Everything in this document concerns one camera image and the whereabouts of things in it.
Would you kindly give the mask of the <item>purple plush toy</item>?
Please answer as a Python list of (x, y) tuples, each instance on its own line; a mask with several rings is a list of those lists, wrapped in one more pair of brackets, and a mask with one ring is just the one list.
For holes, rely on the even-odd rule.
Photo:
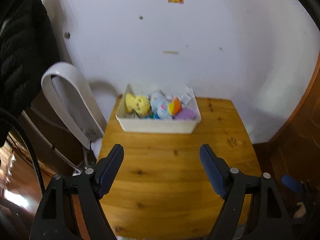
[(194, 120), (197, 117), (197, 112), (189, 107), (183, 108), (174, 116), (175, 120)]

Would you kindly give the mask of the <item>tape strip on wall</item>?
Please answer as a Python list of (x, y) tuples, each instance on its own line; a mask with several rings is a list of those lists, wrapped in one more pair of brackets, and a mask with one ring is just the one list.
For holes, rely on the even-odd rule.
[(178, 51), (172, 51), (172, 50), (164, 50), (163, 53), (166, 55), (179, 55)]

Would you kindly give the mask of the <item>black padded jacket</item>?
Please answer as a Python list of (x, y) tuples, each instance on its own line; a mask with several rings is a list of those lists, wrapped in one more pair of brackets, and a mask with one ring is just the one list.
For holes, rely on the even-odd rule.
[(19, 117), (39, 93), (44, 72), (59, 60), (42, 1), (26, 0), (1, 34), (1, 109)]

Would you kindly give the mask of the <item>blue green small toy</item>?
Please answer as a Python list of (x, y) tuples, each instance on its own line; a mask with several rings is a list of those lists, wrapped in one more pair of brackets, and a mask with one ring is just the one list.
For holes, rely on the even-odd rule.
[(145, 118), (146, 119), (160, 119), (160, 117), (156, 113), (153, 113), (153, 112), (148, 114)]

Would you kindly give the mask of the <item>light blue plush toy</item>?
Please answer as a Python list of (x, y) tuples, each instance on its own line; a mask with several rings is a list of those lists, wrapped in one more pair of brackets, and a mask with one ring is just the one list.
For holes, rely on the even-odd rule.
[(150, 95), (150, 106), (160, 119), (172, 120), (182, 110), (182, 105), (177, 97), (168, 99), (162, 91)]

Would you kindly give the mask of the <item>white plastic storage bin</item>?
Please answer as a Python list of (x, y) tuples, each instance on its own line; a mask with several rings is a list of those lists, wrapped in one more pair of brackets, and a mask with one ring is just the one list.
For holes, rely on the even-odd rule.
[[(146, 119), (146, 116), (137, 115), (136, 112), (128, 112), (125, 104), (127, 93), (133, 95), (142, 95), (150, 100), (150, 95), (154, 92), (162, 91), (163, 94), (171, 99), (175, 94), (190, 94), (193, 98), (187, 107), (197, 112), (194, 120), (164, 120), (164, 119)], [(158, 134), (191, 134), (195, 127), (201, 122), (201, 115), (195, 94), (192, 88), (184, 85), (154, 85), (154, 84), (128, 84), (120, 100), (116, 111), (116, 119), (125, 132), (133, 133), (158, 133)]]

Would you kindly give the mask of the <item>yellow plush toy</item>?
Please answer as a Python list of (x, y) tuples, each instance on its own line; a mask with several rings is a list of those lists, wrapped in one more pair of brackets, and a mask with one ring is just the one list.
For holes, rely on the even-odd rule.
[(136, 112), (137, 115), (146, 116), (150, 111), (149, 99), (142, 95), (133, 95), (127, 93), (125, 96), (125, 104), (128, 112)]

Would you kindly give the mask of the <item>pink tissue packet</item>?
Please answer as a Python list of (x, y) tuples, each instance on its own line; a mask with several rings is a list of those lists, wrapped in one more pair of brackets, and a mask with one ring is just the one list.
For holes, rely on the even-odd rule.
[(192, 100), (192, 96), (188, 93), (185, 94), (175, 94), (172, 99), (178, 99), (183, 107), (187, 107)]

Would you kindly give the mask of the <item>wooden side table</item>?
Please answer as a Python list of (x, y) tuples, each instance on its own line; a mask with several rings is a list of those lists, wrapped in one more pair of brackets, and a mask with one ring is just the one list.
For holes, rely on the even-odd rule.
[(200, 162), (208, 144), (230, 167), (261, 174), (257, 156), (233, 103), (199, 98), (202, 120), (191, 134), (124, 132), (111, 115), (100, 151), (115, 144), (124, 160), (109, 194), (101, 200), (118, 236), (133, 239), (191, 239), (208, 235), (223, 204)]

